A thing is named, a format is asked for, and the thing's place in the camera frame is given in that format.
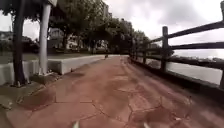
wooden fence post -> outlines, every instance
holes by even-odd
[[[146,64],[146,46],[147,46],[147,44],[146,43],[144,43],[143,44],[143,64]]]
[[[224,89],[224,69],[222,70],[222,78],[220,81],[219,88]]]
[[[168,48],[168,27],[163,27],[163,40],[162,40],[162,61],[161,70],[166,71],[166,58],[167,58],[167,48]]]

river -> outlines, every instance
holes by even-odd
[[[167,70],[171,72],[175,72],[177,74],[188,76],[194,79],[198,79],[201,81],[213,83],[213,84],[216,84],[217,86],[220,84],[220,80],[222,77],[221,70],[199,67],[199,66],[192,66],[187,64],[180,64],[180,63],[169,62],[167,64]]]

wooden railing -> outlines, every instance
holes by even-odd
[[[164,26],[162,28],[163,35],[160,38],[151,40],[148,43],[144,44],[134,44],[130,53],[132,59],[137,60],[138,57],[143,58],[144,64],[146,64],[146,59],[155,59],[161,61],[161,68],[162,72],[166,72],[166,64],[167,62],[175,62],[175,63],[183,63],[195,66],[202,66],[208,68],[215,68],[222,70],[222,79],[220,82],[220,88],[224,89],[224,63],[222,62],[212,62],[212,61],[199,61],[199,60],[191,60],[191,59],[183,59],[183,58],[172,58],[168,57],[168,52],[170,50],[186,50],[186,49],[224,49],[224,42],[207,42],[207,43],[192,43],[192,44],[185,44],[185,45],[177,45],[177,46],[169,46],[168,41],[171,38],[180,37],[184,35],[214,30],[224,28],[224,21],[219,21],[191,29],[187,29],[184,31],[176,32],[173,34],[168,34],[168,27]],[[162,41],[161,48],[149,48],[148,46],[151,43]],[[153,56],[147,55],[148,52],[155,52],[159,51],[161,56]]]

tree trunk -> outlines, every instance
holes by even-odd
[[[66,50],[67,42],[68,42],[68,34],[66,34],[64,32],[64,37],[63,37],[63,41],[62,41],[62,47],[63,47],[64,51]]]
[[[25,1],[21,0],[20,6],[16,11],[15,23],[13,28],[13,68],[14,68],[14,85],[19,87],[26,83],[23,64],[22,64],[22,34],[24,23]]]

sky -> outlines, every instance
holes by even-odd
[[[162,26],[168,26],[169,33],[196,27],[222,19],[221,0],[104,0],[109,5],[113,17],[132,22],[136,30],[141,30],[150,38],[160,37]],[[0,31],[11,26],[10,16],[0,14]],[[169,40],[170,45],[224,41],[224,29],[192,34]],[[39,24],[26,21],[23,35],[38,38]],[[220,57],[224,50],[181,50],[181,56]]]

